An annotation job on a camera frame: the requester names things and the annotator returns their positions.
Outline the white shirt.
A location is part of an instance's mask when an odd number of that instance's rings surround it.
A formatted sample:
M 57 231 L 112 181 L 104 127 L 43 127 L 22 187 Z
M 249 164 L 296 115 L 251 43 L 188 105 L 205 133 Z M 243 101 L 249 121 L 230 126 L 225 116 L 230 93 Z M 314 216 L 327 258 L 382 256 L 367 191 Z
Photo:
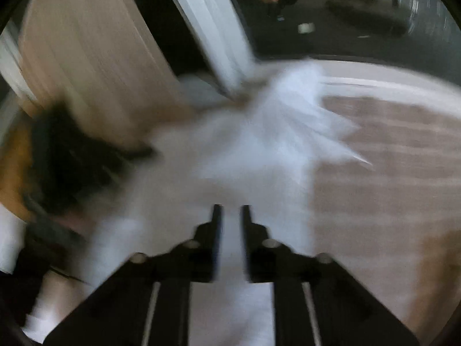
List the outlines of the white shirt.
M 204 112 L 157 132 L 159 154 L 129 166 L 83 204 L 71 223 L 84 246 L 71 277 L 49 274 L 27 333 L 44 338 L 134 252 L 157 255 L 224 207 L 218 279 L 191 298 L 193 345 L 272 345 L 271 290 L 244 277 L 239 209 L 249 204 L 275 235 L 305 249 L 312 173 L 320 162 L 358 162 L 341 139 L 353 125 L 324 109 L 327 74 L 315 60 L 259 74 L 243 106 L 194 98 Z

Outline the plaid beige tablecloth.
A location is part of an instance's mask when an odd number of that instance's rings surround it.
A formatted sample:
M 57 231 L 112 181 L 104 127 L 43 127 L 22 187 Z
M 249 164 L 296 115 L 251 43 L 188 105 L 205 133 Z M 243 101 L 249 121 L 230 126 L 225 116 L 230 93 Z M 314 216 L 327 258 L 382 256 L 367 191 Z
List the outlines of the plaid beige tablecloth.
M 358 153 L 322 163 L 313 253 L 327 252 L 430 343 L 460 302 L 460 118 L 424 106 L 330 96 Z

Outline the dark green garment pile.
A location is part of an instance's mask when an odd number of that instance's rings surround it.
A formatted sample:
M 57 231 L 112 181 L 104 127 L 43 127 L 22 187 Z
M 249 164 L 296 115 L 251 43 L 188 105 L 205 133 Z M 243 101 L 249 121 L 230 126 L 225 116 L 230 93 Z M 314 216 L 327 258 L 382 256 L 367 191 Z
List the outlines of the dark green garment pile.
M 151 147 L 129 152 L 88 137 L 59 103 L 31 120 L 25 206 L 34 213 L 61 216 L 117 183 L 132 163 L 155 155 Z

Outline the light wooden board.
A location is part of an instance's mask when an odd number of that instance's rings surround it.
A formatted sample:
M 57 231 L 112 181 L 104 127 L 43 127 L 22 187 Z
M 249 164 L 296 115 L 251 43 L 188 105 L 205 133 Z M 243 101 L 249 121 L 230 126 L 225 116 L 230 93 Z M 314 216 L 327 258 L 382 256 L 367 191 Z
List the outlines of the light wooden board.
M 193 114 L 134 0 L 30 0 L 19 50 L 39 106 L 65 103 L 86 135 L 118 148 Z

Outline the white window frame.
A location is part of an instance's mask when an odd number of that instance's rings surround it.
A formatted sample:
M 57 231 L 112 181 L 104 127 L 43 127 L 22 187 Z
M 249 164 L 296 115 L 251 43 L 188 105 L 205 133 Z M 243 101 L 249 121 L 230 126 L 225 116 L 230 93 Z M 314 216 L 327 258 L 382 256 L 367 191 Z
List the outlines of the white window frame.
M 225 88 L 310 57 L 460 83 L 460 0 L 174 0 Z

